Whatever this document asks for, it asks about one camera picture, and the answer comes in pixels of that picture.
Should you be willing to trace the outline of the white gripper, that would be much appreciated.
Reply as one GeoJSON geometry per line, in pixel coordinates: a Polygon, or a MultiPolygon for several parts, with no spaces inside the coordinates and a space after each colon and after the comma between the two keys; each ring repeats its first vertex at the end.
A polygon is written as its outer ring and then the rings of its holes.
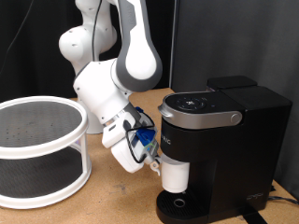
{"type": "MultiPolygon", "coordinates": [[[[135,118],[128,112],[121,114],[114,122],[107,125],[103,130],[102,144],[111,149],[111,153],[119,164],[129,173],[140,170],[144,163],[137,163],[129,149],[126,134],[135,125],[135,118]]],[[[150,169],[161,175],[159,165],[162,159],[159,155],[150,159],[150,169]]]]}

